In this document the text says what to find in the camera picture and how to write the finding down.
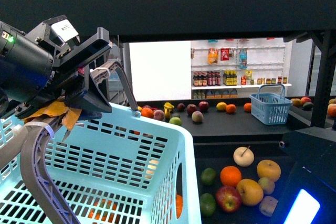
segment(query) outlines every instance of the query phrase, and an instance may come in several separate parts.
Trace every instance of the display screen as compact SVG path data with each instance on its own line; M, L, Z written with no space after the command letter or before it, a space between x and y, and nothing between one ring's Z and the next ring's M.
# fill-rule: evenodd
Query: display screen
M319 209L320 203L301 189L283 224L311 224Z

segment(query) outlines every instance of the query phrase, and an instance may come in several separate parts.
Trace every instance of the orange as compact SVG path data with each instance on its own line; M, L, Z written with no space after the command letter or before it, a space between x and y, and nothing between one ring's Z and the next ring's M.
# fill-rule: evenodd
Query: orange
M154 118L154 112L150 108L142 108L141 115L146 118Z
M100 207L104 207L105 202L106 202L106 200L103 199L103 200L100 202L100 204L99 204ZM98 206L98 202L94 203L93 205L94 205L95 207ZM110 209L110 208L111 208L111 205L112 205L112 201L108 200L108 202L107 202L105 208L106 208L106 209ZM116 209L117 209L117 204L113 204L113 205L112 205L112 210L115 211ZM107 215L108 215L108 213L105 211L105 212L103 213L103 216L102 216L101 220L102 220L102 221L106 221L106 219L107 219ZM90 218L90 219L94 218L95 220L100 220L100 217L101 217L101 210L98 210L97 213L95 214L95 213L94 213L94 209L91 209L91 211L90 211L90 213L89 213L89 218ZM108 222L112 223L112 221L113 221L113 217L114 217L114 213L111 213L110 216L109 216ZM115 222L114 222L114 223L118 223L118 222L119 222L119 219L120 219L120 216L117 216L116 219L115 219Z
M241 172L236 166L226 166L221 171L221 182L224 186L235 187L241 181Z
M328 115L332 118L336 118L336 106L331 106L328 108Z
M252 110L252 103L250 103L250 102L245 103L245 104L244 104L244 111L250 113L251 110Z
M183 198L182 196L176 194L176 215L177 218L180 217L183 210Z
M235 113L236 111L236 106L234 104L229 104L226 106L225 110L227 113Z

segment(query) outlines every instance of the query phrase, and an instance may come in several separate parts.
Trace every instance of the fruit stem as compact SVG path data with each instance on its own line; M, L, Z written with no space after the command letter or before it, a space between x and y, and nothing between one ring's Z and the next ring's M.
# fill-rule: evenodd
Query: fruit stem
M249 145L246 150L244 150L244 152L241 154L241 157L243 156L243 154L250 148L251 146Z

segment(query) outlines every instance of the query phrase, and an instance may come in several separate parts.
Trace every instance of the cable tie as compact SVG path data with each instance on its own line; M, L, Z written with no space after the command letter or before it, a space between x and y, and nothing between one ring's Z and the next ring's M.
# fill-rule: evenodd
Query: cable tie
M106 70L107 73L109 73L109 76L111 76L110 69L108 69L108 68L95 68L95 70L96 69L98 69L98 70Z
M43 123L43 122L29 122L29 123L26 123L25 126L40 126L40 127L43 127L43 128L45 128L49 132L49 135L50 135L51 139L55 138L55 133L54 133L53 128L49 124L47 124L47 123Z

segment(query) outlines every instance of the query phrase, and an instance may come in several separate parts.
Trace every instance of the light blue plastic basket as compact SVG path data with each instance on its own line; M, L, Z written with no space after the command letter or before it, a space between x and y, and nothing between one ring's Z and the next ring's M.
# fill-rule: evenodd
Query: light blue plastic basket
M281 86L280 95L274 93L260 93L264 87ZM285 98L285 86L282 84L268 84L259 88L256 94L251 94L251 114L265 125L285 124L292 101Z
M63 143L61 128L47 147L48 171L80 222L201 223L190 133L111 106L111 114L75 126ZM17 123L0 122L0 152ZM1 170L0 223L50 223L22 181L19 159ZM176 193L183 196L178 219Z

